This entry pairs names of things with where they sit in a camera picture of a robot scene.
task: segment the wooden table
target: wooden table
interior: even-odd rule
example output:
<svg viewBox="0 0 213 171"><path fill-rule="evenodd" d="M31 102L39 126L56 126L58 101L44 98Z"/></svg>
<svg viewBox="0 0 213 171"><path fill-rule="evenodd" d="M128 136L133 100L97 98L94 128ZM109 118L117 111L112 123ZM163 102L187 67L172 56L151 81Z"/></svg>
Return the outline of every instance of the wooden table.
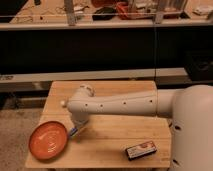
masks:
<svg viewBox="0 0 213 171"><path fill-rule="evenodd" d="M73 127L69 112L60 101L72 96L82 83L90 84L96 96L116 95L155 89L151 81L57 81L47 98L40 123L55 120L68 130ZM158 151L150 156L128 161L125 148L153 140ZM171 134L167 120L142 116L91 115L85 129L68 142L54 160L41 162L30 153L27 168L168 168Z"/></svg>
<svg viewBox="0 0 213 171"><path fill-rule="evenodd" d="M92 22L92 14L98 8L90 0L73 0L73 5L76 4L89 7L84 9L84 17L80 21ZM67 23L64 0L41 0L41 4L37 6L34 0L28 0L10 23Z"/></svg>

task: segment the wooden tabletop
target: wooden tabletop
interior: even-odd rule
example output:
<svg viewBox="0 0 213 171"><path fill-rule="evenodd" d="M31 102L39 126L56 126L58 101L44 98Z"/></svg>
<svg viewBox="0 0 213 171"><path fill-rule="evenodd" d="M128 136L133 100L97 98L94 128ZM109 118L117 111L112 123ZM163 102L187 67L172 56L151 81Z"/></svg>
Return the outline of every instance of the wooden tabletop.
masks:
<svg viewBox="0 0 213 171"><path fill-rule="evenodd" d="M152 81L57 81L47 98L40 124L50 120L73 127L69 112L61 100L72 96L82 83L93 86L96 96L156 89ZM125 149L152 140L157 152L128 161ZM91 115L86 127L71 140L64 152L48 162L36 160L30 153L27 168L168 168L171 134L166 119L142 116Z"/></svg>

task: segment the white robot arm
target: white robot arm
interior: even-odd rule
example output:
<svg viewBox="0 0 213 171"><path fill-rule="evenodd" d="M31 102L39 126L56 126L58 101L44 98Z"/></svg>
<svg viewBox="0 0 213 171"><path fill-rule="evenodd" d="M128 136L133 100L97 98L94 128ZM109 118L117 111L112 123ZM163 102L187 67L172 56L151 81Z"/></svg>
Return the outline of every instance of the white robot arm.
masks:
<svg viewBox="0 0 213 171"><path fill-rule="evenodd" d="M92 87L82 85L66 106L78 129L88 122L90 114L172 117L170 171L213 170L211 86L94 97Z"/></svg>

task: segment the small box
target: small box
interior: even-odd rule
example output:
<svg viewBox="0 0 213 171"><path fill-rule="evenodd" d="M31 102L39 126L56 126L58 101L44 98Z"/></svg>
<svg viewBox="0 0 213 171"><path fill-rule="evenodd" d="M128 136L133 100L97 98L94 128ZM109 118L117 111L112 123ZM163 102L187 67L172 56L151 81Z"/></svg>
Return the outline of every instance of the small box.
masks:
<svg viewBox="0 0 213 171"><path fill-rule="evenodd" d="M153 154L157 151L157 148L153 141L148 141L142 144L135 145L133 147L129 147L125 151L128 159L131 161L139 157Z"/></svg>

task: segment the gray floor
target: gray floor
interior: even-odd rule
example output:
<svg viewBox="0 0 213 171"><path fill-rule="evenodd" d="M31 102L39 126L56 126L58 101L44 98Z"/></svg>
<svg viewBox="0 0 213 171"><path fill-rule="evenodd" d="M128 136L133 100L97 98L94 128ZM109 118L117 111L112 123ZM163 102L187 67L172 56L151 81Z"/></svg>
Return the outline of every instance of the gray floor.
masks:
<svg viewBox="0 0 213 171"><path fill-rule="evenodd" d="M47 169L27 169L24 163L28 153L28 139L35 129L43 109L45 98L7 98L0 109L0 171L45 171Z"/></svg>

